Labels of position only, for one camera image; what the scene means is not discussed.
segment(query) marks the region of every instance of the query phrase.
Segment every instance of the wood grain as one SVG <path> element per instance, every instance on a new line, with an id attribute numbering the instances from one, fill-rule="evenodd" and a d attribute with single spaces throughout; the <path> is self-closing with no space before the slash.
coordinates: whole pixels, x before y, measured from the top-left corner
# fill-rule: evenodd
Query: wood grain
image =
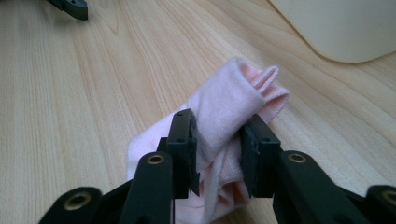
<path id="1" fill-rule="evenodd" d="M 0 0 L 0 222 L 37 223 L 64 192 L 126 179 L 129 140 L 237 55 L 280 67 L 290 101 L 271 128 L 363 195 L 396 185 L 396 54 L 336 63 L 266 0 L 89 1 L 75 21 Z M 215 223 L 276 223 L 253 200 Z"/>

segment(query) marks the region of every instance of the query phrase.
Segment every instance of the black object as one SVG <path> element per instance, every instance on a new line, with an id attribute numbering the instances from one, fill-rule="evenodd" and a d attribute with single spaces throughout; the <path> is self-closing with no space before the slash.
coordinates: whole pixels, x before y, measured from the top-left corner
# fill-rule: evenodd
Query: black object
<path id="1" fill-rule="evenodd" d="M 372 186 L 365 198 L 337 187 L 299 151 L 283 151 L 258 115 L 239 131 L 241 168 L 249 196 L 274 198 L 278 223 L 396 223 L 396 188 Z M 142 157 L 134 179 L 103 195 L 78 188 L 61 196 L 46 223 L 174 223 L 174 199 L 199 195 L 196 126 L 191 110 L 174 115 L 169 136 Z"/>
<path id="2" fill-rule="evenodd" d="M 47 0 L 61 11 L 75 19 L 85 21 L 88 19 L 88 6 L 84 0 Z"/>

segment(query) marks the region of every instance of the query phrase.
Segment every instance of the folded cloth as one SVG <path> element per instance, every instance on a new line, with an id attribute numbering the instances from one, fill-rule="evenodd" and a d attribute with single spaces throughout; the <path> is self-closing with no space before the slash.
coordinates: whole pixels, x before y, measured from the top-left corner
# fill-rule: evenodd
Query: folded cloth
<path id="1" fill-rule="evenodd" d="M 232 58 L 177 110 L 190 108 L 196 117 L 201 197 L 190 193 L 189 199 L 176 200 L 176 223 L 209 223 L 248 203 L 237 132 L 254 114 L 269 122 L 283 108 L 288 91 L 274 83 L 277 72 L 276 66 L 262 71 Z M 168 135 L 175 112 L 132 139 L 128 179 L 139 159 Z"/>

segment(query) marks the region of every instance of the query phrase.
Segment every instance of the white plastic object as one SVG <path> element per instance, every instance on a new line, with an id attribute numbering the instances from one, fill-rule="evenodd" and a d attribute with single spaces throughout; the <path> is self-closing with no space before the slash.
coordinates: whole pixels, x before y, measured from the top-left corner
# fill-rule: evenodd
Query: white plastic object
<path id="1" fill-rule="evenodd" d="M 396 0 L 270 0 L 326 58 L 361 63 L 396 51 Z"/>

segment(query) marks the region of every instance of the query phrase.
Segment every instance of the light wood tabletop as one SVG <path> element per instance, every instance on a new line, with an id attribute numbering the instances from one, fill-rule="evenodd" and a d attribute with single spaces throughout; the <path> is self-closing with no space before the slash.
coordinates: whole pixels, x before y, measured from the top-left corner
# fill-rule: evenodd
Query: light wood tabletop
<path id="1" fill-rule="evenodd" d="M 290 99 L 271 129 L 337 184 L 396 186 L 396 53 L 337 63 L 267 0 L 89 1 L 77 21 L 42 0 L 0 0 L 0 223 L 37 223 L 80 186 L 126 181 L 130 139 L 233 56 L 277 64 Z M 276 223 L 254 199 L 216 223 Z"/>

